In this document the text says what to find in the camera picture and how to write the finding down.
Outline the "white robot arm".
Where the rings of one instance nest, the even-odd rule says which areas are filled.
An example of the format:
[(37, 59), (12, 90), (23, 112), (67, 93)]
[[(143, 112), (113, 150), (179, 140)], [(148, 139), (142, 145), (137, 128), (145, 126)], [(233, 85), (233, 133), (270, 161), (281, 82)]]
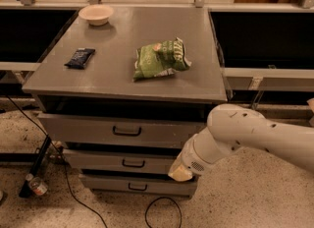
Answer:
[(314, 171), (313, 128), (274, 122), (257, 111), (221, 104), (210, 111), (206, 127), (184, 144), (168, 175), (178, 182), (188, 181), (242, 147), (268, 151)]

